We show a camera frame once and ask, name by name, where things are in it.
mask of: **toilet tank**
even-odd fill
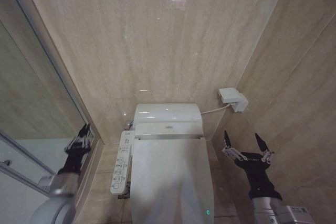
[[[200,123],[202,117],[196,103],[141,103],[135,110],[133,127],[139,123]]]
[[[136,106],[135,137],[140,139],[200,138],[202,117],[195,103],[148,103]]]

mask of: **floor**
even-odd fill
[[[76,224],[132,223],[130,199],[118,199],[110,193],[118,146],[104,146],[90,193]],[[210,141],[207,141],[207,150],[215,198],[214,224],[240,224],[235,205],[225,189],[226,181]]]

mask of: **silver robot arm segment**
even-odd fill
[[[65,148],[68,158],[51,182],[50,199],[36,209],[30,224],[71,224],[74,220],[74,196],[78,189],[82,159],[91,150],[89,130],[90,124],[85,124]]]

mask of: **toilet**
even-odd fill
[[[213,223],[213,186],[198,106],[138,104],[131,130],[133,223]]]

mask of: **white cable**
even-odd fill
[[[225,108],[227,108],[227,107],[229,107],[230,105],[233,105],[233,104],[234,104],[234,103],[229,103],[228,105],[226,105],[226,106],[224,106],[224,107],[221,107],[221,108],[219,108],[219,109],[209,110],[209,111],[204,111],[204,112],[201,113],[201,115],[203,115],[203,114],[207,114],[207,113],[211,113],[211,112],[215,112],[215,111],[218,111],[218,110],[223,110],[223,109],[225,109]]]

